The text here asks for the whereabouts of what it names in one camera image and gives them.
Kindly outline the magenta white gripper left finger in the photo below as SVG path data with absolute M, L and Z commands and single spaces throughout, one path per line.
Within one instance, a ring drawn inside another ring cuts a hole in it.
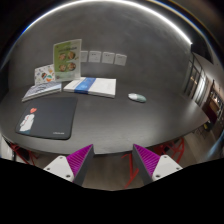
M 94 147 L 90 144 L 68 156 L 58 156 L 44 170 L 81 186 L 93 156 Z

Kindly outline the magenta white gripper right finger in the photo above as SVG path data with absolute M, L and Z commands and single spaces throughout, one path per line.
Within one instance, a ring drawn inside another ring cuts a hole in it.
M 182 169 L 182 167 L 170 156 L 159 156 L 156 153 L 136 144 L 133 145 L 132 154 L 145 185 L 148 185 L 153 181 L 160 180 L 161 178 Z

